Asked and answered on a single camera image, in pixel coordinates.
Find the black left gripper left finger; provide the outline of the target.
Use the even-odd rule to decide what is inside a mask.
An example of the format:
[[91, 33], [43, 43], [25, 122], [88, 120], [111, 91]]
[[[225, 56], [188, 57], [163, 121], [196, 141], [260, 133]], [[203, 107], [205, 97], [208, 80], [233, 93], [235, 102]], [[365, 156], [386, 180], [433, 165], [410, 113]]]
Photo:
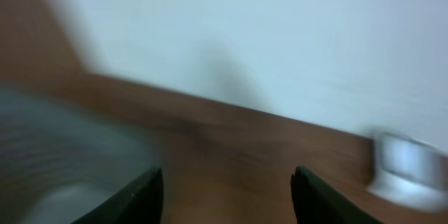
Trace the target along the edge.
[[162, 169], [151, 168], [73, 224], [160, 224]]

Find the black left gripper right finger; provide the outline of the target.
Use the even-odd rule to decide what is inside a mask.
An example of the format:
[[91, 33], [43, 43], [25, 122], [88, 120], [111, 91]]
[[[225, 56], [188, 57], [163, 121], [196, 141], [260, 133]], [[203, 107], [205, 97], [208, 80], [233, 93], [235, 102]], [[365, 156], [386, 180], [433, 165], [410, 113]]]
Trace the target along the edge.
[[298, 224], [380, 224], [304, 166], [290, 180], [293, 208]]

